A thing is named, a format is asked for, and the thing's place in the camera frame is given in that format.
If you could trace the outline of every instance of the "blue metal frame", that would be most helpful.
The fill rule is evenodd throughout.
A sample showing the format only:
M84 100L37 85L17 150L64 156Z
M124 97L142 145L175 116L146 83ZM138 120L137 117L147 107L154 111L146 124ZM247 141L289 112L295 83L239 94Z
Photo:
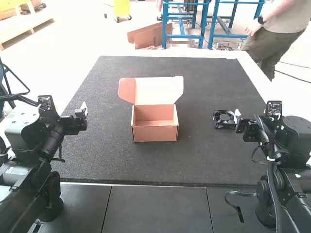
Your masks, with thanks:
M184 19L192 20L192 28L195 28L198 5L203 5L202 15L204 15L204 17L202 17L202 20L201 20L201 28L205 29L206 23L207 23L208 4L209 4L209 0L204 0L203 3L198 3L198 0L195 0L194 3L192 2L189 2L189 3L169 2L169 0L164 0L163 1L162 47L166 48L167 38L188 38L188 39L199 39L199 48L201 49L203 47L204 30L201 30L200 35L186 35L183 20ZM169 13L169 5L177 5L178 13ZM190 9L189 7L187 8L187 13L183 13L180 8L181 5L187 5L187 6L194 5L193 13L189 12L189 9ZM180 27L180 34L166 34L166 24L169 19L178 19L179 27Z
M217 16L218 14L218 9L219 9L219 4L220 3L229 3L229 4L234 4L232 14L230 17L224 17L224 16ZM263 4L265 4L265 0L259 0L257 2L254 1L226 1L226 0L216 0L215 2L215 8L214 8L214 13L213 16L205 17L204 14L202 14L202 20L204 18L212 18L212 23L211 23L211 28L210 28L210 34L209 34L209 40L208 40L208 49L212 48L213 40L214 38L239 38L239 39L246 39L248 36L244 34L233 34L231 32L231 28L233 25L235 13L238 7L238 4L257 4L257 9L254 15L254 19L258 18L262 9ZM223 22L223 19L230 19L229 27L226 26L225 22ZM225 34L215 34L215 26L216 26L216 21L220 24L222 27L223 31Z

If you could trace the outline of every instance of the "wooden pallet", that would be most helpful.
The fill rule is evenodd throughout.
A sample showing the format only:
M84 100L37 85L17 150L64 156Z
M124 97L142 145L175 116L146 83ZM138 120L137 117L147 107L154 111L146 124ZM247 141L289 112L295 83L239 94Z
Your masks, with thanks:
M47 21L55 22L48 14L31 14L27 16L13 16L0 21L0 50L4 50L2 44L25 32L34 33L34 27Z

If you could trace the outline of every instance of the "black ribbon cable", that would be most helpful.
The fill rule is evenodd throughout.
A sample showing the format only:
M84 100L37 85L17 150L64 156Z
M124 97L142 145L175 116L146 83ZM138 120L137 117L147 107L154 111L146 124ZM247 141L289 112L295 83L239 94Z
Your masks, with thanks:
M238 191L227 191L225 193L225 202L232 206L237 212L238 212L238 215L239 215L239 218L240 218L240 221L241 222L244 222L244 219L243 219L243 215L242 215L242 211L241 211L241 208L239 206L236 206L235 204L229 202L227 200L227 195L229 194L234 194L234 195L238 195L238 196L241 196L241 197L256 197L257 196L257 193L242 193L242 192L238 192Z
M260 165L268 165L268 162L266 161L258 161L258 160L255 160L254 157L255 157L255 154L257 152L257 150L260 148L260 146L257 146L254 150L253 150L253 153L252 153L252 161L253 163L255 164L260 164Z

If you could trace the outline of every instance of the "computer fan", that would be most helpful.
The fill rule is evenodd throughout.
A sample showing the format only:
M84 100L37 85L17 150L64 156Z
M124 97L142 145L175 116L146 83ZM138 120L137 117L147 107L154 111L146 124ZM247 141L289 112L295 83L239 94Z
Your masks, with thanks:
M213 120L215 129L234 130L236 127L232 111L214 110Z

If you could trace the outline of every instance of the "open cardboard box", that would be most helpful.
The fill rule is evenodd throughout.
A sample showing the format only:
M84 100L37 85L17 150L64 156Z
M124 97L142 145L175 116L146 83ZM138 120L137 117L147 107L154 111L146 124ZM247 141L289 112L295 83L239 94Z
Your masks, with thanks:
M128 42L135 44L136 49L162 45L163 22L152 24L127 33ZM173 24L166 25L166 34L173 33Z
M182 76L119 80L119 97L133 104L134 142L177 140L179 124L175 102L183 92Z

